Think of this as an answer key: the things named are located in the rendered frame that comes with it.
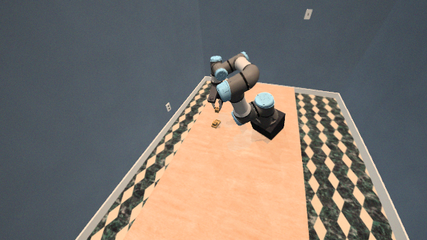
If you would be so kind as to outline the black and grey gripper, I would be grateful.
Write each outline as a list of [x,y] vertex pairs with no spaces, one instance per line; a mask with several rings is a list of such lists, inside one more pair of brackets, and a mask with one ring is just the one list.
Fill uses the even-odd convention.
[[[219,82],[219,83],[214,83],[214,82],[212,82],[211,81],[211,83],[213,84],[213,85],[219,85],[220,83],[222,83],[223,81],[221,81],[221,82]],[[218,100],[218,103],[219,103],[219,111],[221,110],[221,108],[222,108],[222,105],[223,105],[223,101],[222,101],[222,99],[220,98],[220,96],[219,96],[219,94],[218,94],[218,96],[217,96],[217,99],[219,99]],[[215,107],[215,104],[216,103],[211,103],[212,104],[212,106],[213,106],[213,108],[215,109],[216,107]]]

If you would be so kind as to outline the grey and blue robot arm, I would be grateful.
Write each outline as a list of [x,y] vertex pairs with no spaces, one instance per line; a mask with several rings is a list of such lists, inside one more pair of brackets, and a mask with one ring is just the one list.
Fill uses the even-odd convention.
[[[270,93],[259,93],[255,100],[247,103],[244,93],[252,89],[259,79],[259,69],[249,62],[245,52],[239,53],[222,63],[220,56],[210,58],[211,81],[220,83],[211,86],[207,101],[215,103],[219,94],[223,102],[230,101],[233,106],[231,115],[238,126],[254,119],[264,126],[276,124],[278,112],[275,110],[275,100]],[[226,80],[228,74],[239,70],[240,73]],[[247,103],[247,105],[246,105]]]

